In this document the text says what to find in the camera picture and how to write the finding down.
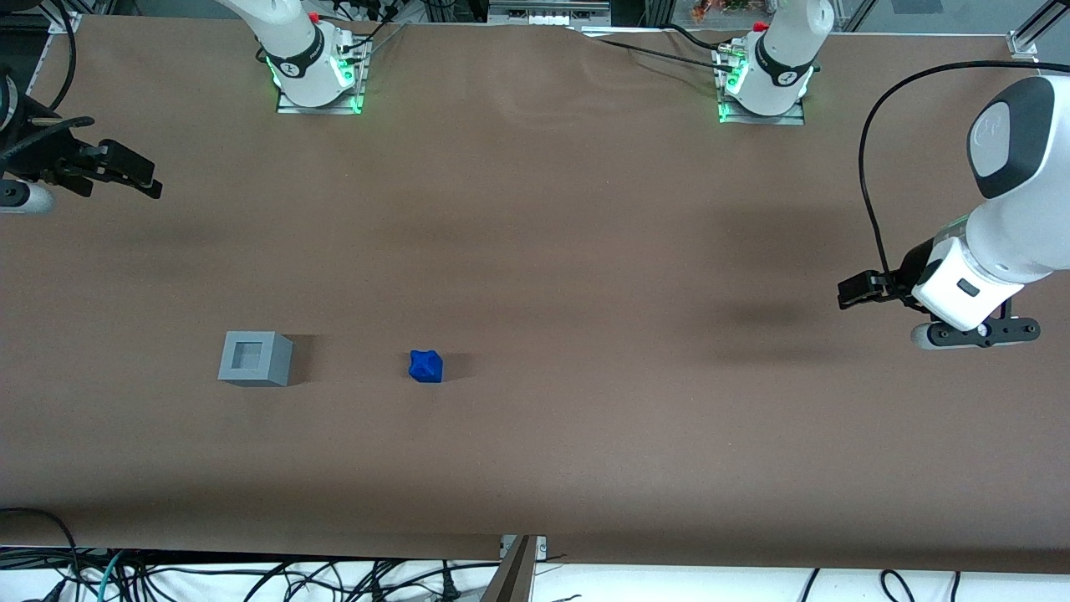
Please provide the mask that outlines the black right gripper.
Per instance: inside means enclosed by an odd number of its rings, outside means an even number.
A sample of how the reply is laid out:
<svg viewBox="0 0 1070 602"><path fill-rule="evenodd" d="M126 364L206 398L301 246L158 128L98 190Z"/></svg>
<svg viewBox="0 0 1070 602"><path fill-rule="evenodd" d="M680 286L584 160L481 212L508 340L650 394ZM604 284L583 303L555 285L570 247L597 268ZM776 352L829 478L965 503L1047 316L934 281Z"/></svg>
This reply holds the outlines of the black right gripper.
<svg viewBox="0 0 1070 602"><path fill-rule="evenodd" d="M3 126L3 174L30 181L58 181L59 186L85 198L92 196L94 183L125 186L152 199L160 199L163 183L154 180L155 164L117 140L100 142L97 172L85 159L90 145L78 140L72 130L95 125L95 118L43 118L35 125L32 118L14 118Z"/></svg>

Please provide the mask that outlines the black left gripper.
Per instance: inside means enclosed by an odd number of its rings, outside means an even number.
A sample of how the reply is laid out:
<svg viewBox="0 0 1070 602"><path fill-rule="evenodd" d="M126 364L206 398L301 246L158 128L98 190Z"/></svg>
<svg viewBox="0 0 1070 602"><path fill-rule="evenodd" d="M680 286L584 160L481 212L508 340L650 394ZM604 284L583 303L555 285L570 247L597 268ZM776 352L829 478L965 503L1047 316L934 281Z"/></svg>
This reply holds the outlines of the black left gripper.
<svg viewBox="0 0 1070 602"><path fill-rule="evenodd" d="M846 311L860 304L885 304L899 300L904 306L930 306L921 287L947 262L953 240L930 237L904 254L897 271L869 271L839 283L839 309Z"/></svg>

